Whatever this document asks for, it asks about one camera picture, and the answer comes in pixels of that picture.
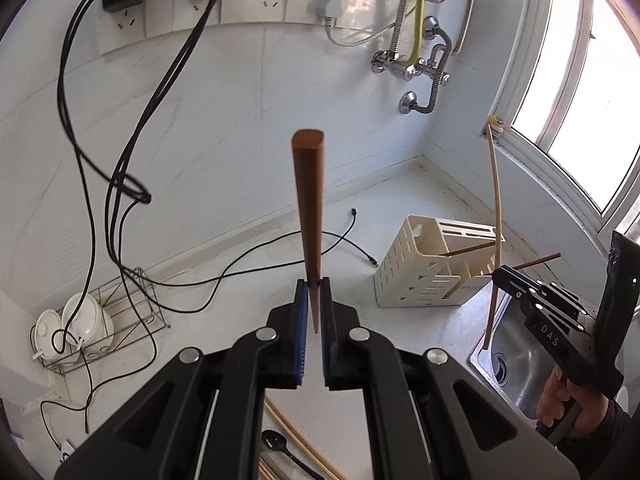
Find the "light wooden chopstick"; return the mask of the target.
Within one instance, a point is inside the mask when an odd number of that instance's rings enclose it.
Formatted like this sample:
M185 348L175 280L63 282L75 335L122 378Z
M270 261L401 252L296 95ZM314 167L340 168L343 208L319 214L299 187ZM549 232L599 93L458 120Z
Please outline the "light wooden chopstick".
M290 438L294 444L300 448L300 450L323 472L325 472L330 479L333 480L348 480L346 474L341 471L340 468L334 466L322 453L320 453L290 422L285 414L283 414L277 405L273 403L273 400L269 396L265 398L265 408L271 418L280 426L285 435Z

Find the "white ceramic pot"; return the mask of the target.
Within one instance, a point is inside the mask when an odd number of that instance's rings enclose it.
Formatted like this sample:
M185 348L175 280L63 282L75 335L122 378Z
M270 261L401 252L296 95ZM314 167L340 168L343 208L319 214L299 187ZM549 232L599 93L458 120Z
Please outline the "white ceramic pot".
M85 350L90 359L103 356L114 341L114 323L91 295L80 300L81 293L71 296L62 314L62 327L67 328L66 341L73 350Z
M32 359L47 362L61 359L65 353L58 353L58 350L62 350L63 346L64 332L60 315L55 310L43 311L32 330Z

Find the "stainless steel sink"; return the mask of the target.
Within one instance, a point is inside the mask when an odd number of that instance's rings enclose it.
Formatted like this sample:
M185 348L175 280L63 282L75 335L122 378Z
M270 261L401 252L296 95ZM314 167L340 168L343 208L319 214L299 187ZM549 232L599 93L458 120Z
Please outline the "stainless steel sink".
M554 361L526 330L524 321L520 304L504 296L498 305L489 348L484 349L484 336L481 336L469 355L469 364L512 410L534 422Z

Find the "dark brown chopstick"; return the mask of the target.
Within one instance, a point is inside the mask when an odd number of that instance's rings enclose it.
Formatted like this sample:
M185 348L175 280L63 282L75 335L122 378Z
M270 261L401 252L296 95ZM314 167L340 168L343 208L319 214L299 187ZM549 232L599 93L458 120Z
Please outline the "dark brown chopstick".
M308 296L314 332L320 330L320 281L323 209L323 132L302 129L292 136L292 154Z
M498 270L501 266L502 255L502 206L501 206L501 192L497 154L495 148L495 137L491 135L488 122L485 127L485 136L488 143L489 161L492 177L492 188L494 189L494 209L495 209L495 228L496 228L496 246L494 255L494 270ZM496 317L498 304L498 287L495 284L491 284L491 296L489 303L489 311L487 317L486 332L483 340L483 349L489 350L492 329L494 328L494 322Z
M468 252L476 252L477 250L482 250L482 249L489 248L489 247L494 247L494 246L496 246L496 241L492 240L491 242L485 242L485 243L482 243L482 244L477 244L477 245L473 245L473 246L469 246L469 247L465 247L465 248L456 249L456 250L453 250L452 252L445 252L444 254L441 254L440 256L443 256L443 257L454 257L454 256L458 256L458 255L467 254Z

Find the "white window frame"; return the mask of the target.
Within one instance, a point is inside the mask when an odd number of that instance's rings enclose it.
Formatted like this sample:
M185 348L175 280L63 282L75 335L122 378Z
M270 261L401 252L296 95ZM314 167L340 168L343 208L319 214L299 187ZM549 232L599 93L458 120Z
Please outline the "white window frame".
M501 144L600 242L639 237L639 51L608 0L523 0Z

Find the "beige plastic utensil holder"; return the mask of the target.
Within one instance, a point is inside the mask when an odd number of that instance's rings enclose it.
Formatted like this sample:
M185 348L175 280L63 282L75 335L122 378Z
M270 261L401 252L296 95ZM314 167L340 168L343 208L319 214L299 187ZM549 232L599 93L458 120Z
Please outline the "beige plastic utensil holder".
M488 224L409 214L373 278L381 308L459 307L490 282L495 246L440 256L496 238Z

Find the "black plastic spoon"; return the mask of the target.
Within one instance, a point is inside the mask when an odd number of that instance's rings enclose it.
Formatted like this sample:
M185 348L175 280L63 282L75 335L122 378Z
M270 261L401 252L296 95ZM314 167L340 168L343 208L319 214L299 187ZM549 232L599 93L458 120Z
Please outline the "black plastic spoon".
M303 472L306 472L311 479L324 479L322 474L318 474L317 471L314 471L311 467L307 466L288 449L288 440L286 440L286 437L283 434L280 434L279 431L272 429L262 430L262 444L270 451L282 453Z

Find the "white square charger device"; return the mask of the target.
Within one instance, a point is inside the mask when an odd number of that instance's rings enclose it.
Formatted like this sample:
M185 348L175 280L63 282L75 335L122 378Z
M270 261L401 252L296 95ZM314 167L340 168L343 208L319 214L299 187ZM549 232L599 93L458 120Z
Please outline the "white square charger device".
M73 452L75 452L75 447L70 443L69 440L64 440L58 450L60 451L60 463L62 464L70 458Z

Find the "white ceramic pot right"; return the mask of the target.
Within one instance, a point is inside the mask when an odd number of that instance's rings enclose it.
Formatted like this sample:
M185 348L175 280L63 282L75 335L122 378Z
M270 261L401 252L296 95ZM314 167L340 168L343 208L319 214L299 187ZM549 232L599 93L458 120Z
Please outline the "white ceramic pot right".
M91 295L80 300L81 293L71 296L62 314L62 327L67 328L66 341L73 350L85 350L90 359L103 356L114 341L114 323Z

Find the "clear grey plastic spoon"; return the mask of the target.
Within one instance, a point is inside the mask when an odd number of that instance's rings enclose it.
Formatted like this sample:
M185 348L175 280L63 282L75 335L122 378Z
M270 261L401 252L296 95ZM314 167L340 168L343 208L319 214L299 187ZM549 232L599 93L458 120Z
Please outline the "clear grey plastic spoon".
M260 457L279 479L304 480L308 476L283 453L262 450Z

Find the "small jar on windowsill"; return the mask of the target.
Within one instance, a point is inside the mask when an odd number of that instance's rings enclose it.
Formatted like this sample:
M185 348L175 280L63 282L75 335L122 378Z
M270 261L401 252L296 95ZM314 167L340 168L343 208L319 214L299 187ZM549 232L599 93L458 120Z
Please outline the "small jar on windowsill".
M491 115L488 118L488 127L490 128L492 136L501 136L504 130L504 123L496 115Z

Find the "white ceramic pot left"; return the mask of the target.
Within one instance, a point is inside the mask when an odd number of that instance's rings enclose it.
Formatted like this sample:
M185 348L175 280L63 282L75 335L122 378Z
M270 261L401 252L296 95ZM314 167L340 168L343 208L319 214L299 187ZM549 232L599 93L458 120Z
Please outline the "white ceramic pot left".
M55 310L43 311L32 330L32 359L47 362L61 359L65 353L58 353L58 350L62 350L63 346L64 332L60 315Z

